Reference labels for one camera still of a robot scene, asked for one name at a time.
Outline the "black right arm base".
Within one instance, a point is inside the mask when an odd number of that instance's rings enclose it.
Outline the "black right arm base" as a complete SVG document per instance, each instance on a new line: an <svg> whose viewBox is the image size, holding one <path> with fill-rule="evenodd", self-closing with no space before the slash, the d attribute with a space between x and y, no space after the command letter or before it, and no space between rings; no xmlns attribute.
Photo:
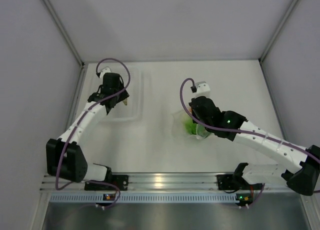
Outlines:
<svg viewBox="0 0 320 230"><path fill-rule="evenodd" d="M218 189L227 192L236 192L239 190L250 190L250 184L242 177L233 174L217 175Z"/></svg>

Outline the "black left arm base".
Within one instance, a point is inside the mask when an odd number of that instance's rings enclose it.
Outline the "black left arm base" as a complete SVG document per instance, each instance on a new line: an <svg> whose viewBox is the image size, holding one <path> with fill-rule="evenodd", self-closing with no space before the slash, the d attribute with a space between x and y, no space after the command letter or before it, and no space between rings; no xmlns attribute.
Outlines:
<svg viewBox="0 0 320 230"><path fill-rule="evenodd" d="M115 190L116 186L120 191L127 191L129 185L129 176L122 174L115 174L108 181L86 181L85 191L111 191Z"/></svg>

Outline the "aluminium front rail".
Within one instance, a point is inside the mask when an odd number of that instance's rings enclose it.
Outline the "aluminium front rail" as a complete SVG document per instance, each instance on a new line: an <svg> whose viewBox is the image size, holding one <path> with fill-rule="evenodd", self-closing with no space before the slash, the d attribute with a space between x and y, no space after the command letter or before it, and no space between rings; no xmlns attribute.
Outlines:
<svg viewBox="0 0 320 230"><path fill-rule="evenodd" d="M230 173L114 173L128 175L127 191L139 192L169 192L169 191L196 191L196 192L218 192L217 175ZM56 191L55 177L44 175L39 190L41 192ZM63 191L84 191L85 183L72 183ZM289 192L293 190L287 186L265 184L266 192Z"/></svg>

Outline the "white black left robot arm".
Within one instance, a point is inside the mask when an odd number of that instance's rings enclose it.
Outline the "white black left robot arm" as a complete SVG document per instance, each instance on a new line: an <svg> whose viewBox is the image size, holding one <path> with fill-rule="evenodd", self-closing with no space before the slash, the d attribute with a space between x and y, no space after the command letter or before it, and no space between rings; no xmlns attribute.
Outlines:
<svg viewBox="0 0 320 230"><path fill-rule="evenodd" d="M57 139L48 140L46 164L51 176L75 183L95 181L102 190L107 190L113 184L111 168L90 164L83 147L95 126L129 94L120 74L103 71L99 78L101 84L89 96L81 114Z"/></svg>

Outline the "green fake lettuce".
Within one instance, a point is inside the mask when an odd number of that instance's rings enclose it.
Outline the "green fake lettuce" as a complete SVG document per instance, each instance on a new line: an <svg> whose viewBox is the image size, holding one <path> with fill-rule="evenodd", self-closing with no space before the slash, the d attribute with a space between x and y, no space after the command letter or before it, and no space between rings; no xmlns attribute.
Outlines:
<svg viewBox="0 0 320 230"><path fill-rule="evenodd" d="M183 120L183 126L184 130L186 131L187 134L189 135L197 135L197 127L198 124L193 122L193 119L191 118L186 118Z"/></svg>

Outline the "clear polka dot zip bag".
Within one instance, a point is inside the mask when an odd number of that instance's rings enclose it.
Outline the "clear polka dot zip bag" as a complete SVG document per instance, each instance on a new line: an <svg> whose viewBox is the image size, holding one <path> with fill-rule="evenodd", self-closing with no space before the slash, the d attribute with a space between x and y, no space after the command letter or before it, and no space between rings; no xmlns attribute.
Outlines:
<svg viewBox="0 0 320 230"><path fill-rule="evenodd" d="M204 126L193 122L193 119L182 109L172 114L172 135L177 139L203 140L211 133Z"/></svg>

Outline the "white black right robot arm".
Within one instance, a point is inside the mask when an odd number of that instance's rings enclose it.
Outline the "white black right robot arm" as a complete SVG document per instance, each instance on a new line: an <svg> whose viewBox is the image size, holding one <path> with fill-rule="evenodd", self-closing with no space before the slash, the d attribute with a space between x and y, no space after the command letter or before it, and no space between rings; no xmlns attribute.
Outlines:
<svg viewBox="0 0 320 230"><path fill-rule="evenodd" d="M248 185L286 185L298 194L316 193L320 175L320 149L294 145L273 136L234 111L220 111L207 97L193 98L189 103L192 116L205 124L207 131L219 138L243 144L273 159L276 164L240 163L232 180L240 189Z"/></svg>

